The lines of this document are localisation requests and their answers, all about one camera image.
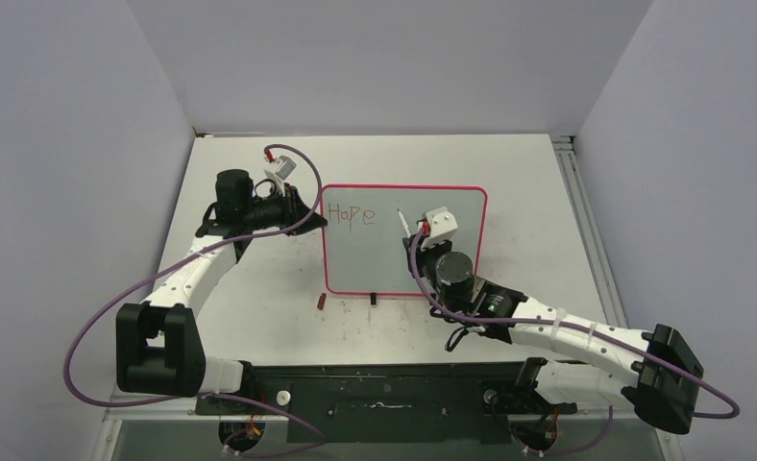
whiteboard with red border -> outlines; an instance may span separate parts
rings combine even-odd
[[[345,295],[420,295],[407,270],[398,210],[410,226],[426,211],[446,206],[458,232],[452,249],[475,260],[486,220],[488,195],[473,185],[329,184],[322,191],[325,283]]]

white marker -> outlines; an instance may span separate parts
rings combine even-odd
[[[403,217],[403,213],[400,209],[396,208],[396,211],[399,212],[399,219],[402,220],[402,226],[404,227],[404,232],[406,233],[406,238],[409,238],[409,226],[406,223],[406,219]]]

gray wall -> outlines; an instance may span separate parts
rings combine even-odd
[[[123,1],[0,1],[0,459],[89,458],[103,410],[61,364],[158,264],[192,135]],[[114,383],[112,320],[75,377]]]
[[[656,0],[576,147],[630,325],[680,328],[741,405],[688,459],[757,460],[757,1]]]
[[[577,133],[650,0],[129,0],[207,132]]]

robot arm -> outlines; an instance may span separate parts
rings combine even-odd
[[[288,157],[269,162],[267,197],[243,170],[217,175],[217,202],[209,206],[187,255],[199,254],[141,303],[126,303],[115,318],[116,374],[125,392],[192,397],[204,392],[235,392],[246,381],[247,362],[206,357],[195,318],[211,290],[239,262],[250,240],[204,252],[223,240],[254,231],[298,223],[310,213],[296,187],[284,182],[294,163]],[[327,224],[314,213],[288,235],[299,235]],[[162,334],[164,347],[148,339]]]
[[[703,376],[701,364],[676,330],[662,325],[654,332],[610,327],[474,275],[471,259],[452,250],[450,239],[457,231],[457,222],[445,207],[425,213],[418,225],[422,237],[417,239],[417,248],[411,249],[415,240],[409,231],[404,248],[415,252],[416,273],[428,281],[434,300],[449,311],[440,313],[433,308],[430,315],[457,320],[464,325],[462,334],[475,332],[575,360],[528,359],[518,385],[530,389],[534,399],[554,405],[577,402],[633,408],[650,425],[674,433],[689,431],[697,385],[601,339],[614,338]],[[498,320],[484,323],[489,319]],[[568,324],[578,328],[567,328]]]

white wall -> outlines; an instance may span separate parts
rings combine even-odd
[[[84,321],[158,264],[192,135],[123,1],[0,1],[0,459],[87,459]],[[74,377],[114,383],[112,319]]]
[[[129,0],[198,130],[577,133],[650,0]]]
[[[688,459],[757,460],[757,1],[656,0],[576,148],[630,325],[680,328],[741,405]]]

